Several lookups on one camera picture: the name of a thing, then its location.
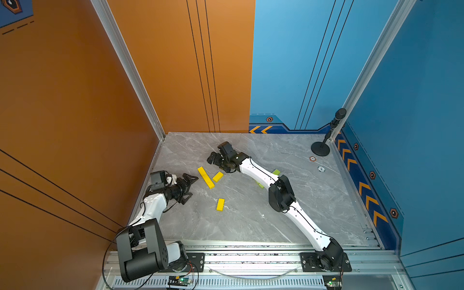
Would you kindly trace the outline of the black microphone stand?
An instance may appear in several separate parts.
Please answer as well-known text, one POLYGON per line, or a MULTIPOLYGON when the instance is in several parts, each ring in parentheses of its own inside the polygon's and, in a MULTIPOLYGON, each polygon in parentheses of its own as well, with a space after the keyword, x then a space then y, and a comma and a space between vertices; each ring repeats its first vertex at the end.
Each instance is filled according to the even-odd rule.
POLYGON ((340 108, 336 113, 334 119, 329 124, 329 132, 325 135, 323 141, 316 141, 311 145, 311 151, 320 157, 325 157, 329 155, 330 148, 326 144, 330 136, 332 135, 334 129, 340 124, 340 122, 345 118, 347 110, 340 108))

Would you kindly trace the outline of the green circuit board left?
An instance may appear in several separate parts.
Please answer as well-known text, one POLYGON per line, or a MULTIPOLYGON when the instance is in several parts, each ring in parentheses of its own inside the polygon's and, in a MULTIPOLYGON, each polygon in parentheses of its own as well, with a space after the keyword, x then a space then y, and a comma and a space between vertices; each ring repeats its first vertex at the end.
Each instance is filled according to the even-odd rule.
POLYGON ((171 287, 188 287, 193 283, 193 279, 185 276, 169 276, 167 285, 171 287))

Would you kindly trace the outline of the aluminium front rail frame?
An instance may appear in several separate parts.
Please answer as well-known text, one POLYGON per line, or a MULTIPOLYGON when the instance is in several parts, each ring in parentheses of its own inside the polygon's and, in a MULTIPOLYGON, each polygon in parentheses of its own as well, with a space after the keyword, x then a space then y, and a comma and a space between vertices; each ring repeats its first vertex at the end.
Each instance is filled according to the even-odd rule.
POLYGON ((412 290, 413 283, 394 251, 346 246, 352 272, 304 272, 305 244, 185 240, 187 253, 205 253, 202 273, 185 290, 327 290, 323 276, 339 277, 342 290, 412 290))

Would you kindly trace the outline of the yellow long block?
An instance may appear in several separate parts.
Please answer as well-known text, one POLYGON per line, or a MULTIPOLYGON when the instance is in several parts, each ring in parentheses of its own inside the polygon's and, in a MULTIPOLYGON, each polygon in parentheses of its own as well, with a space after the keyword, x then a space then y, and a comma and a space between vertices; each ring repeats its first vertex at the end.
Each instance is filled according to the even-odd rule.
POLYGON ((206 184, 212 183, 211 179, 209 178, 208 175, 203 175, 202 176, 203 180, 205 181, 206 184))
POLYGON ((203 167, 199 167, 198 172, 200 173, 201 176, 207 175, 207 173, 206 173, 206 171, 204 170, 203 167))
POLYGON ((214 181, 214 182, 219 182, 223 177, 224 177, 224 174, 223 174, 222 172, 218 172, 218 173, 213 177, 213 181, 214 181))
POLYGON ((225 205, 225 199, 219 198, 217 201, 217 211, 223 211, 224 210, 224 205, 225 205))

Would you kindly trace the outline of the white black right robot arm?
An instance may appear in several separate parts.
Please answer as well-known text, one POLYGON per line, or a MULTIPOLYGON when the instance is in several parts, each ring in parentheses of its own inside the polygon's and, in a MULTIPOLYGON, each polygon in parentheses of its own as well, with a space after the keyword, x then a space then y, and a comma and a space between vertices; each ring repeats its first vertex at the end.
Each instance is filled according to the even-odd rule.
POLYGON ((287 216, 305 235, 315 250, 319 266, 325 271, 341 270, 344 261, 341 245, 305 213, 285 175, 279 176, 267 171, 242 152, 231 157, 213 152, 207 162, 227 173, 240 172, 264 186, 268 190, 269 205, 276 212, 287 216))

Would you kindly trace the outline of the green circuit board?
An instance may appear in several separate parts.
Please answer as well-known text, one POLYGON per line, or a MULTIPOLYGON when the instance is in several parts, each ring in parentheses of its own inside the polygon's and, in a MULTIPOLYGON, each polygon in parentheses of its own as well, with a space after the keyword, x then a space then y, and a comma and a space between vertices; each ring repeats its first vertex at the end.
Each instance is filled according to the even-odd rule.
POLYGON ((171 287, 188 287, 193 283, 193 279, 185 276, 169 276, 167 285, 171 287))
POLYGON ((323 281, 327 290, 342 290, 343 282, 339 277, 324 275, 323 281))

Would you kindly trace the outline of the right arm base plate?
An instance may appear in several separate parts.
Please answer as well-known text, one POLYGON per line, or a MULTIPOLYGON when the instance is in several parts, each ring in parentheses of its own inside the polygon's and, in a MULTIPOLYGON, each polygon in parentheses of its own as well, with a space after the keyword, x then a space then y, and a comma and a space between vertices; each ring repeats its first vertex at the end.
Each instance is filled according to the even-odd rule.
POLYGON ((334 261, 330 261, 327 257, 320 257, 315 252, 303 252, 299 256, 304 272, 352 272, 350 260, 345 252, 342 257, 334 261))

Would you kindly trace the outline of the green circuit board right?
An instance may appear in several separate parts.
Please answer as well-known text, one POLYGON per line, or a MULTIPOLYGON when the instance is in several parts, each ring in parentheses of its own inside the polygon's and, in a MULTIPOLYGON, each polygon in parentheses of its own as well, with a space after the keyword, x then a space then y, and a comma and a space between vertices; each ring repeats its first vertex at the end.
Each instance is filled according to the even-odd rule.
POLYGON ((323 281, 327 290, 342 290, 343 282, 339 277, 324 275, 323 281))

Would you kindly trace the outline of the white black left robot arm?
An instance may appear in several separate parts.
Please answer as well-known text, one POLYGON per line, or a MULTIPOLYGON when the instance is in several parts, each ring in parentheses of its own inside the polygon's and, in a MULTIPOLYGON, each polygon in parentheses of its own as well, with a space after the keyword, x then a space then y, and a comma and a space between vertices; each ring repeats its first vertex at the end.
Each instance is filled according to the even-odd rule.
POLYGON ((150 181, 135 220, 112 241, 117 246, 120 275, 126 283, 179 265, 193 268, 181 241, 166 243, 160 220, 169 211, 169 201, 184 205, 193 196, 190 188, 198 177, 178 177, 161 170, 151 173, 150 181))

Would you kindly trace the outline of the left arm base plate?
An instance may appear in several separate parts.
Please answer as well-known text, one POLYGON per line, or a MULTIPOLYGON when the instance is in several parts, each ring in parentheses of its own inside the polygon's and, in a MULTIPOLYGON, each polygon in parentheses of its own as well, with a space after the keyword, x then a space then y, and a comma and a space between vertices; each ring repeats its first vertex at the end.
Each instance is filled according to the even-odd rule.
POLYGON ((187 257, 181 257, 178 261, 171 263, 167 269, 163 270, 165 273, 186 273, 191 270, 193 272, 202 273, 205 265, 205 253, 187 253, 187 257))

